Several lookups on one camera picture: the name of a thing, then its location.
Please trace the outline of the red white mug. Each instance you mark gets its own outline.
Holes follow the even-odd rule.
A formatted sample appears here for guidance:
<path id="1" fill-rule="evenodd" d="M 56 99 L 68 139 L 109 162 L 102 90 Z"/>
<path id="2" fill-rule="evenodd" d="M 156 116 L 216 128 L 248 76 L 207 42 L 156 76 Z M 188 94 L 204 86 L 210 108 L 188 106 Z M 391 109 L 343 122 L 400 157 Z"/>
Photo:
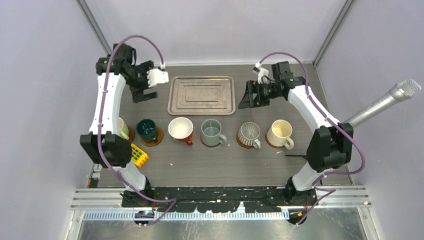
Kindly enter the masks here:
<path id="1" fill-rule="evenodd" d="M 187 144 L 188 146 L 193 145 L 195 132 L 194 124 L 190 119 L 186 117 L 176 117 L 168 124 L 167 130 L 174 140 Z"/>

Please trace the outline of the silver metal tray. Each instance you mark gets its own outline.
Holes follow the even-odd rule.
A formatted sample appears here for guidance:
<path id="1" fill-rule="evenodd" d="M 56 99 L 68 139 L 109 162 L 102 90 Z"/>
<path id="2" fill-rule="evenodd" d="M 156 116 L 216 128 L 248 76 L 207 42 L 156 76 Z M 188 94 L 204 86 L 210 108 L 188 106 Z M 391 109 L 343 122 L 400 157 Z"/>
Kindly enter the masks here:
<path id="1" fill-rule="evenodd" d="M 230 76 L 175 76 L 167 111 L 173 116 L 226 116 L 236 111 L 235 83 Z"/>

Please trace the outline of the grey ribbed mug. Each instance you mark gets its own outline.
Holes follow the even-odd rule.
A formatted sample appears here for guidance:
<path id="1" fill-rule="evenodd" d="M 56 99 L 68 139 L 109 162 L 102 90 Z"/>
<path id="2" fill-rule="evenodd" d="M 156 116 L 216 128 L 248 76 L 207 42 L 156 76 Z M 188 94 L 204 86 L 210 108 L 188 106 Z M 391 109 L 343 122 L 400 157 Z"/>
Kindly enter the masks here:
<path id="1" fill-rule="evenodd" d="M 262 146 L 262 143 L 260 141 L 260 128 L 259 126 L 254 122 L 245 122 L 240 128 L 241 132 L 244 136 L 247 138 L 254 140 L 254 148 L 260 149 Z"/>

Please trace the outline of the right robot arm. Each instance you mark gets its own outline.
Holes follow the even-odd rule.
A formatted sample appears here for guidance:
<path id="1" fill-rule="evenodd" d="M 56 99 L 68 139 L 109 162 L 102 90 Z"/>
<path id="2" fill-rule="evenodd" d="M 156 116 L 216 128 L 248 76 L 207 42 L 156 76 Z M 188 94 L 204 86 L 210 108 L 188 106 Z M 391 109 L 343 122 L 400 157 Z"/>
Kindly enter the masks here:
<path id="1" fill-rule="evenodd" d="M 306 151 L 307 163 L 287 180 L 283 192 L 291 205 L 304 203 L 311 197 L 314 185 L 351 160 L 354 129 L 340 123 L 317 100 L 303 76 L 295 77 L 287 61 L 271 66 L 273 79 L 260 62 L 253 67 L 257 80 L 248 80 L 239 109 L 268 106 L 275 98 L 284 98 L 306 121 L 312 138 Z"/>

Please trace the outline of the light green mug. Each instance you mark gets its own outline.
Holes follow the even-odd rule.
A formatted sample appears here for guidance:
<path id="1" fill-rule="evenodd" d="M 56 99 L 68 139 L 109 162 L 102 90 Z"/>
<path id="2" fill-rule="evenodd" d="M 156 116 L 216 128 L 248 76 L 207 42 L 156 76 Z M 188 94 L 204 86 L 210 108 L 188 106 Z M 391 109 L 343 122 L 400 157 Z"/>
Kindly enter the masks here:
<path id="1" fill-rule="evenodd" d="M 119 128 L 118 131 L 119 131 L 120 137 L 122 137 L 125 140 L 129 140 L 130 139 L 129 128 L 121 117 L 118 118 L 118 128 Z"/>

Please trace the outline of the dark green mug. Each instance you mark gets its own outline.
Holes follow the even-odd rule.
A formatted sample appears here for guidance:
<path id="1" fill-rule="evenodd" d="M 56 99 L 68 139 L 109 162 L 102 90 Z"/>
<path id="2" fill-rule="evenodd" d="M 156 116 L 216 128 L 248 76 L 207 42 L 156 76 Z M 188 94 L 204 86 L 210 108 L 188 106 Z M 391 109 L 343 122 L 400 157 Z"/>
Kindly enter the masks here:
<path id="1" fill-rule="evenodd" d="M 146 142 L 153 142 L 158 137 L 157 125 L 152 119 L 145 118 L 136 124 L 136 132 Z"/>

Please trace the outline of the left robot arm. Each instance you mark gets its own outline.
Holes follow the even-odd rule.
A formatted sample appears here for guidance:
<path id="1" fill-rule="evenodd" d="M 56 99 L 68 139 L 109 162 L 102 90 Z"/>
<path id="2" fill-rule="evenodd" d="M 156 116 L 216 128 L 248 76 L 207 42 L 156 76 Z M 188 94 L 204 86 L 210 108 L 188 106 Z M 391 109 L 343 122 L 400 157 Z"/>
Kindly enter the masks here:
<path id="1" fill-rule="evenodd" d="M 94 164 L 109 169 L 124 183 L 125 198 L 148 207 L 154 199 L 151 185 L 132 160 L 131 143 L 120 135 L 119 112 L 125 86 L 130 87 L 135 103 L 148 101 L 157 98 L 158 94 L 144 94 L 144 90 L 168 83 L 169 74 L 164 63 L 155 67 L 149 60 L 136 65 L 136 59 L 133 47 L 118 43 L 113 46 L 111 55 L 98 60 L 94 118 L 88 133 L 80 136 L 79 143 Z"/>

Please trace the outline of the cream mug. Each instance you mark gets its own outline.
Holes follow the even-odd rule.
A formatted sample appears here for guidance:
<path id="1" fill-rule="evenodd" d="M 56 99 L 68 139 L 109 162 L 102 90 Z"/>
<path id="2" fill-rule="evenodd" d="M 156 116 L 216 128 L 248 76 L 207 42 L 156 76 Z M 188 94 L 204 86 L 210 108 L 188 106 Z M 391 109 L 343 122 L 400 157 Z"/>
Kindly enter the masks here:
<path id="1" fill-rule="evenodd" d="M 275 120 L 266 133 L 266 141 L 273 148 L 294 148 L 294 141 L 291 139 L 293 133 L 292 125 L 283 119 Z"/>

